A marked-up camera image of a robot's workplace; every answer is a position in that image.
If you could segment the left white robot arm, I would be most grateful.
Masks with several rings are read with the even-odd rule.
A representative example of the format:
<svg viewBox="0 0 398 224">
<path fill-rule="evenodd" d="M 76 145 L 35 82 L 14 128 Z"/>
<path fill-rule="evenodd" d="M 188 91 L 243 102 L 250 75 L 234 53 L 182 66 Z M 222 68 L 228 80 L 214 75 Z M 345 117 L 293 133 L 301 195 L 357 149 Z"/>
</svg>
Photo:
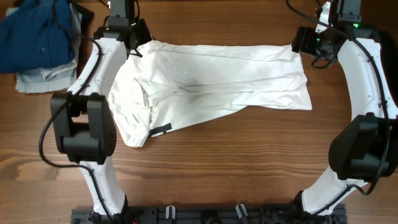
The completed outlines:
<svg viewBox="0 0 398 224">
<path fill-rule="evenodd" d="M 151 41 L 145 20 L 127 27 L 99 27 L 91 55 L 78 80 L 66 93 L 51 97 L 57 149 L 66 154 L 67 168 L 78 168 L 93 198 L 89 210 L 74 210 L 72 223 L 136 223 L 114 171 L 116 127 L 107 97 L 116 74 L 138 46 Z"/>
</svg>

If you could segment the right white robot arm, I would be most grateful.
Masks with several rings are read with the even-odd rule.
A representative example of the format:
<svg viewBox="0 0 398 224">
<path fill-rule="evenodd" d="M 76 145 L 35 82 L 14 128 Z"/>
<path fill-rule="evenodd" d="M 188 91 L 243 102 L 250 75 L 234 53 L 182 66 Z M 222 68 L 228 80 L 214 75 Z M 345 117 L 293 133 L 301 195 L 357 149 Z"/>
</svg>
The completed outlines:
<svg viewBox="0 0 398 224">
<path fill-rule="evenodd" d="M 332 140 L 328 168 L 290 205 L 290 218 L 315 220 L 351 192 L 370 195 L 397 167 L 397 43 L 388 32 L 339 22 L 323 31 L 300 27 L 292 48 L 338 62 L 351 103 L 351 122 Z"/>
</svg>

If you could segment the white t-shirt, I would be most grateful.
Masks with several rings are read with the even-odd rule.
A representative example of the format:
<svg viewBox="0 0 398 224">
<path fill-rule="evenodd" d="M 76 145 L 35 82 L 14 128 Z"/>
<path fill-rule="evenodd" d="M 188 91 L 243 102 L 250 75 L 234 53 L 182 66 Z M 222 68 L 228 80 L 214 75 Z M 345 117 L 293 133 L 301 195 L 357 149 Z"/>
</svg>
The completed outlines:
<svg viewBox="0 0 398 224">
<path fill-rule="evenodd" d="M 247 106 L 312 108 L 302 60 L 288 45 L 172 45 L 156 40 L 128 57 L 108 103 L 129 147 Z"/>
</svg>

